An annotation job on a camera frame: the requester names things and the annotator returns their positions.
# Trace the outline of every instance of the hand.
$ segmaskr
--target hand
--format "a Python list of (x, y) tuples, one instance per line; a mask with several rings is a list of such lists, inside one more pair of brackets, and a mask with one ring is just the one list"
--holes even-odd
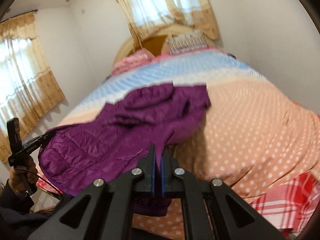
[[(23, 166), (17, 166), (17, 169), (23, 169)], [(33, 161), (33, 158), (31, 156), (29, 156), (28, 159), (28, 163), (27, 163), (27, 169), (29, 171), (32, 171), (33, 173), (37, 174), (38, 170), (36, 169), (36, 164)], [(11, 188), (13, 188), (17, 193), (19, 194), (23, 194), (24, 192), (26, 192), (26, 187), (23, 184), (22, 180), (21, 180), (21, 174), (23, 173), (27, 173), (27, 177), (28, 177), (28, 181), (31, 184), (35, 184), (38, 181), (38, 177), (36, 175), (33, 175), (30, 172), (27, 171), (16, 171), (13, 167), (11, 167), (10, 169), (10, 178), (9, 178), (9, 185)]]

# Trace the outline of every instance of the screw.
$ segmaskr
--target screw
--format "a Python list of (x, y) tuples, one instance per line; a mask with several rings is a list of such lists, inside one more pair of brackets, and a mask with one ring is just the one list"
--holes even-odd
[(185, 170), (184, 170), (183, 168), (176, 168), (176, 169), (174, 170), (174, 173), (175, 173), (176, 175), (183, 175), (183, 174), (185, 173)]
[(93, 182), (93, 185), (95, 185), (96, 187), (100, 187), (104, 184), (104, 181), (103, 179), (96, 179), (94, 182)]
[(222, 185), (222, 180), (221, 179), (214, 179), (212, 181), (212, 185), (214, 185), (216, 187), (220, 187)]
[(134, 169), (131, 171), (131, 173), (132, 173), (133, 175), (140, 175), (140, 174), (142, 174), (142, 169), (140, 169), (140, 168), (134, 168)]

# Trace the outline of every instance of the purple puffer jacket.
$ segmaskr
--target purple puffer jacket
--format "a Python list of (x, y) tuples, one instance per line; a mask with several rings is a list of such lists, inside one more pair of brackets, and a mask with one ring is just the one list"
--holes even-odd
[[(190, 137), (209, 106), (206, 86), (134, 90), (115, 105), (106, 104), (92, 122), (51, 129), (56, 135), (41, 147), (40, 167), (53, 185), (72, 196), (97, 178), (110, 181), (136, 167), (151, 143), (159, 170), (165, 145)], [(135, 212), (160, 216), (166, 208)]]

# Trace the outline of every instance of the curtain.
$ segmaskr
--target curtain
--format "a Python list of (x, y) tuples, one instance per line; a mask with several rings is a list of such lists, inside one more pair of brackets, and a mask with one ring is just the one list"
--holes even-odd
[(220, 37), (209, 0), (117, 0), (126, 15), (136, 48), (153, 33), (174, 23), (201, 29), (210, 39)]
[(10, 153), (6, 122), (20, 120), (24, 139), (65, 98), (43, 55), (33, 13), (0, 23), (0, 159)]

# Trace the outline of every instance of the person's arm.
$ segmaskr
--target person's arm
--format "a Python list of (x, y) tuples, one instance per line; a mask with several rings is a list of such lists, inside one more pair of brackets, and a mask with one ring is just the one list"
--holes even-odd
[[(33, 173), (37, 173), (36, 164), (32, 157), (28, 160), (27, 169)], [(31, 197), (27, 194), (26, 188), (21, 180), (20, 175), (23, 171), (16, 171), (13, 167), (10, 169), (10, 178), (4, 187), (2, 195), (0, 195), (0, 207), (9, 208), (17, 212), (29, 213), (30, 208), (34, 205)], [(36, 183), (38, 177), (27, 173), (28, 181)]]

